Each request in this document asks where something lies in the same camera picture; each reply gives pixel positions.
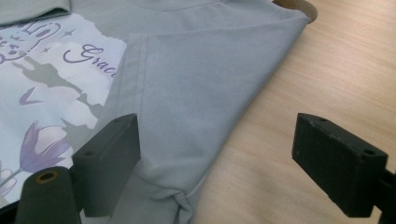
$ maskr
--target fabric fold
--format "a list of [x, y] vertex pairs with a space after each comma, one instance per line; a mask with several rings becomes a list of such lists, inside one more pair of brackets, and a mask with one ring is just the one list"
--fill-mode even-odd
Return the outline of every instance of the fabric fold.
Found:
[[[302, 15], [261, 26], [140, 37], [138, 64], [120, 72], [120, 95], [134, 96], [121, 97], [119, 104], [130, 106], [118, 110], [139, 113], [142, 161], [111, 223], [191, 222], [205, 175], [230, 131], [308, 21]], [[131, 71], [144, 80], [139, 90], [125, 85]]]
[[2, 0], [0, 26], [68, 15], [70, 0]]

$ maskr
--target printed graphic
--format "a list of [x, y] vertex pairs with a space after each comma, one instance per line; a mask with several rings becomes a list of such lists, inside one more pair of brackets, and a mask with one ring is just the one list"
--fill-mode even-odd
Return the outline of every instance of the printed graphic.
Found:
[[0, 207], [30, 174], [72, 165], [125, 48], [77, 14], [0, 27]]

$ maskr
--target light wood surface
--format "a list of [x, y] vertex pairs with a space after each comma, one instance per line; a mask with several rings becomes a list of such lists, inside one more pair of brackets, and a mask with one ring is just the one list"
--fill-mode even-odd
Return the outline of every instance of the light wood surface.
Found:
[[291, 158], [297, 113], [333, 121], [389, 154], [396, 171], [396, 1], [310, 0], [308, 25], [234, 129], [196, 224], [377, 223], [348, 218]]

